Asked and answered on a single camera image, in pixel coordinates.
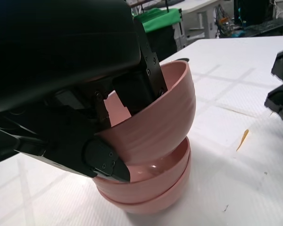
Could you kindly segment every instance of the green bag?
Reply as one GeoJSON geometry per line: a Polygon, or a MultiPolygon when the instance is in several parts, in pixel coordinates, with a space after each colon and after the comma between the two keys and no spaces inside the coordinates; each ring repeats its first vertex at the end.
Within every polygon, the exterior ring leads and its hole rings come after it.
{"type": "Polygon", "coordinates": [[[176,8],[169,9],[169,12],[167,10],[153,8],[135,16],[135,18],[142,22],[145,32],[149,33],[179,23],[181,21],[180,16],[179,10],[176,8]]]}

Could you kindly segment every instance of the small debris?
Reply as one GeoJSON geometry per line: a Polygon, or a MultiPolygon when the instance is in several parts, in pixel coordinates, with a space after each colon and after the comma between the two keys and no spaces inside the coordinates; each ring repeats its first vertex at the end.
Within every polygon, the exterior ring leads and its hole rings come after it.
{"type": "Polygon", "coordinates": [[[228,206],[229,206],[229,205],[226,205],[226,208],[225,208],[225,210],[224,210],[223,212],[226,212],[226,210],[227,210],[228,206]]]}
{"type": "Polygon", "coordinates": [[[246,138],[246,136],[248,135],[248,133],[249,133],[249,130],[247,129],[247,130],[245,130],[245,132],[244,132],[244,134],[243,134],[243,137],[242,137],[242,139],[241,139],[241,143],[240,143],[240,145],[239,145],[239,147],[237,148],[237,150],[236,151],[238,151],[239,150],[239,148],[241,147],[241,145],[243,144],[243,142],[244,142],[244,140],[245,140],[245,138],[246,138]]]}

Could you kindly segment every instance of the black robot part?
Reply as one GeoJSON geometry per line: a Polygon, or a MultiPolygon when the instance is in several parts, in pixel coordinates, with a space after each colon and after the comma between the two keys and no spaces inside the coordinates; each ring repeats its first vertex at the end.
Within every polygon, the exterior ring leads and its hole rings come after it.
{"type": "Polygon", "coordinates": [[[0,0],[0,131],[15,150],[87,177],[130,173],[94,134],[115,90],[131,115],[166,91],[142,24],[123,0],[0,0]]]}

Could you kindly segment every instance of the white tabletop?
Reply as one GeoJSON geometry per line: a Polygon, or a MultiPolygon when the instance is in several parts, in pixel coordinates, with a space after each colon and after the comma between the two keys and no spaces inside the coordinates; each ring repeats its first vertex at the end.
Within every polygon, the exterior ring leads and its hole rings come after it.
{"type": "Polygon", "coordinates": [[[200,40],[189,188],[150,216],[126,214],[91,179],[18,154],[0,163],[0,226],[283,226],[283,122],[263,104],[283,37],[200,40]],[[245,130],[249,133],[237,150],[245,130]]]}
{"type": "Polygon", "coordinates": [[[169,6],[169,8],[181,8],[183,13],[191,13],[212,4],[216,5],[221,1],[222,0],[185,0],[178,4],[169,6]]]}

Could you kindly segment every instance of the orange object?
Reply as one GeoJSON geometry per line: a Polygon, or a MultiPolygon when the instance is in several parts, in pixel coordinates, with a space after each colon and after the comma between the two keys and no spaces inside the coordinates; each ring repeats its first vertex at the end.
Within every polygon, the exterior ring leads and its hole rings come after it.
{"type": "Polygon", "coordinates": [[[229,20],[228,17],[223,17],[223,18],[221,18],[221,19],[219,20],[219,23],[220,23],[220,24],[223,24],[223,23],[228,22],[228,20],[229,20]]]}
{"type": "Polygon", "coordinates": [[[131,183],[93,178],[98,190],[114,202],[134,204],[154,199],[170,189],[183,174],[189,159],[188,138],[168,156],[145,166],[128,167],[131,183]]]}
{"type": "Polygon", "coordinates": [[[127,166],[143,165],[170,154],[186,137],[195,116],[195,89],[189,64],[173,61],[162,65],[168,91],[130,117],[116,93],[105,101],[113,127],[100,136],[127,166]]]}

